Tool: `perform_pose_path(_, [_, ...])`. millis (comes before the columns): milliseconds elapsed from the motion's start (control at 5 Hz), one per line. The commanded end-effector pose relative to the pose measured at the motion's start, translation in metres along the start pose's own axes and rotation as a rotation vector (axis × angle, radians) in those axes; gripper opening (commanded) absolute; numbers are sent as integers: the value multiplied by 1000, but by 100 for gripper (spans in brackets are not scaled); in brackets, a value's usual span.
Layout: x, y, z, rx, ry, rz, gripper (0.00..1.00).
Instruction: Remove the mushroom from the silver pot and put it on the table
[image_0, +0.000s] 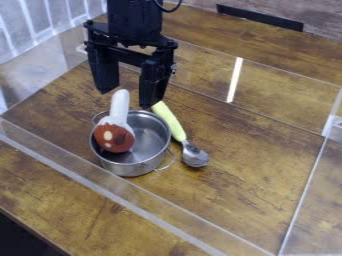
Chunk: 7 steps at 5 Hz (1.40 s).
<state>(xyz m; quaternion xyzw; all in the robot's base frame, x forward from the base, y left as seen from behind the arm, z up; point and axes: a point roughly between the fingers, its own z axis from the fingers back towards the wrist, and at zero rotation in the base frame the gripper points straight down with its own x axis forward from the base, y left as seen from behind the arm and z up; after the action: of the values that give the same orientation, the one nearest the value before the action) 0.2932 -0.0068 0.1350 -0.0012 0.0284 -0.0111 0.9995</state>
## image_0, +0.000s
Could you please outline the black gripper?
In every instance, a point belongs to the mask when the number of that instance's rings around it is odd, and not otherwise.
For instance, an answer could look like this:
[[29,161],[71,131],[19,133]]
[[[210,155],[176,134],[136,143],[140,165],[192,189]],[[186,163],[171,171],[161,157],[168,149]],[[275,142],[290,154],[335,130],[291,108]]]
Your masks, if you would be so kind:
[[119,86],[119,62],[140,67],[139,105],[153,106],[164,97],[172,74],[177,43],[159,31],[136,32],[124,28],[112,32],[108,23],[88,20],[85,51],[95,87],[101,94]]

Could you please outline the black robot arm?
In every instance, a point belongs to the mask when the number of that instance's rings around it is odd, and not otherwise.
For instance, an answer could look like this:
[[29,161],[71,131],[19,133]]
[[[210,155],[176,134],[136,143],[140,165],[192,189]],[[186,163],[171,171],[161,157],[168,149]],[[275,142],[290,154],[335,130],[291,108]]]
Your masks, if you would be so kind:
[[119,82],[119,63],[140,68],[139,105],[149,108],[164,97],[175,72],[177,43],[161,35],[163,0],[107,0],[107,23],[88,20],[85,52],[96,89],[101,94]]

